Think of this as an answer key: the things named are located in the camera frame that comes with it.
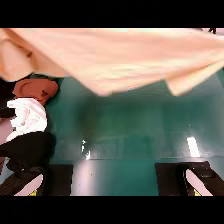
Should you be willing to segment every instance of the pink cloth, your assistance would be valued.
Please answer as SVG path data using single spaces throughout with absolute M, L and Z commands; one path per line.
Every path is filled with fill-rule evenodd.
M 184 28 L 2 28 L 0 74 L 71 75 L 98 95 L 165 80 L 179 95 L 224 66 L 222 37 Z

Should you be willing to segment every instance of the crumpled white fabric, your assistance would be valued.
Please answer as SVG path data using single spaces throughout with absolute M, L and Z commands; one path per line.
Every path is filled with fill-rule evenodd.
M 8 101 L 7 107 L 15 108 L 16 114 L 16 118 L 11 120 L 11 125 L 15 128 L 15 131 L 7 137 L 7 142 L 20 135 L 45 131 L 47 127 L 46 111 L 37 100 L 33 98 L 18 98 Z

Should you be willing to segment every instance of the peach cloth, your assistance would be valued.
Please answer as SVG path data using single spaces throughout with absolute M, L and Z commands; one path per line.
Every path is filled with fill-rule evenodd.
M 224 66 L 222 37 L 185 28 L 1 28 L 0 76 L 70 75 L 101 96 L 165 80 L 184 93 Z
M 13 94 L 16 98 L 34 98 L 43 106 L 58 91 L 58 84 L 48 79 L 23 79 L 16 83 Z

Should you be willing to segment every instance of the table surface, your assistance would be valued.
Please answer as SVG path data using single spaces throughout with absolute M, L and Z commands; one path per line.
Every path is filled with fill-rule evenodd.
M 46 107 L 51 163 L 74 164 L 72 195 L 158 195 L 156 162 L 207 160 L 224 179 L 223 70 L 180 97 L 165 82 L 110 97 L 59 84 Z

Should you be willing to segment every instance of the teal surface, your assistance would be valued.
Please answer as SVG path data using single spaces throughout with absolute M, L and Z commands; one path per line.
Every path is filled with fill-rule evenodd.
M 47 105 L 51 163 L 74 164 L 73 195 L 158 195 L 155 163 L 195 161 L 189 137 L 224 179 L 223 70 L 180 97 L 164 82 L 110 97 L 59 83 Z

